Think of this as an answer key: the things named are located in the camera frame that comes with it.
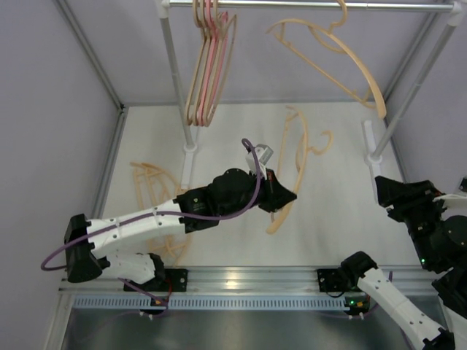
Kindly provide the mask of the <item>pink plastic hanger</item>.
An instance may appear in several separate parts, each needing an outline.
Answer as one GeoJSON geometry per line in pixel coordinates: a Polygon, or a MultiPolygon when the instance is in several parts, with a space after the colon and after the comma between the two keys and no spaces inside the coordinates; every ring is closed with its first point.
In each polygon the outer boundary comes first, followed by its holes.
{"type": "Polygon", "coordinates": [[[195,26],[201,46],[185,106],[187,121],[207,127],[215,115],[231,65],[236,37],[236,16],[218,11],[217,1],[194,1],[195,26]]]}

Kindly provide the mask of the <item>tan hanger of group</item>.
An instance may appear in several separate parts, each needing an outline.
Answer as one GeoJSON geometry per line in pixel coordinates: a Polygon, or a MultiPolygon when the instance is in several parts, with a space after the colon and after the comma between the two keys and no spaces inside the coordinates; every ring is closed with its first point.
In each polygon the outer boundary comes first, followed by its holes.
{"type": "Polygon", "coordinates": [[[207,95],[203,107],[203,126],[208,127],[212,123],[217,106],[222,97],[231,67],[231,58],[236,39],[237,15],[229,15],[222,12],[220,19],[220,33],[215,49],[214,62],[212,64],[211,77],[208,80],[207,95]]]}

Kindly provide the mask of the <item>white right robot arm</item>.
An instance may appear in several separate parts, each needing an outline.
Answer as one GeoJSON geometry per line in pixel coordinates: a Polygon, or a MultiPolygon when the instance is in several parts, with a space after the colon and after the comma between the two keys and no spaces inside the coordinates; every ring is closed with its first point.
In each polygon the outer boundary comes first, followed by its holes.
{"type": "Polygon", "coordinates": [[[392,220],[406,226],[421,268],[404,271],[393,282],[365,252],[338,268],[344,290],[367,294],[399,326],[413,349],[466,348],[466,216],[443,216],[466,207],[466,181],[454,193],[429,181],[405,183],[376,176],[377,203],[392,220]],[[409,287],[432,287],[445,325],[430,318],[407,297],[409,287]]]}

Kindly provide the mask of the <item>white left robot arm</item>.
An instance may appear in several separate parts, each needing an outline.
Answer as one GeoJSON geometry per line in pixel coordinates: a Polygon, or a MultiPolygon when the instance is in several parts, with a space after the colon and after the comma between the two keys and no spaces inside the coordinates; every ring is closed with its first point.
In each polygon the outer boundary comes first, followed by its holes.
{"type": "Polygon", "coordinates": [[[271,169],[256,176],[231,168],[207,186],[188,190],[151,209],[110,219],[75,215],[64,236],[67,280],[83,283],[105,275],[156,291],[165,282],[162,259],[154,253],[125,253],[125,248],[213,228],[255,206],[274,213],[296,198],[271,169]]]}

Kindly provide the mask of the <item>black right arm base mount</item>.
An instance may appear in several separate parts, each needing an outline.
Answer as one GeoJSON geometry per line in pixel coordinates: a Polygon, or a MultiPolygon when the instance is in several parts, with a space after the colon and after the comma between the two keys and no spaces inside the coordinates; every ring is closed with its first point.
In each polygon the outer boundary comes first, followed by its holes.
{"type": "Polygon", "coordinates": [[[357,287],[341,268],[317,269],[317,280],[320,292],[332,298],[339,298],[346,292],[355,292],[357,287]]]}

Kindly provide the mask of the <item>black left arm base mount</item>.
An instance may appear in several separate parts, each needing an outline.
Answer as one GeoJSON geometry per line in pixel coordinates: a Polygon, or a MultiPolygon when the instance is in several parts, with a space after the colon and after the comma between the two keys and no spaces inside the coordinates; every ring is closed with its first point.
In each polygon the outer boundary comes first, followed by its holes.
{"type": "Polygon", "coordinates": [[[143,284],[129,281],[130,284],[145,292],[186,292],[188,285],[188,270],[184,268],[168,268],[158,273],[154,279],[143,284]]]}

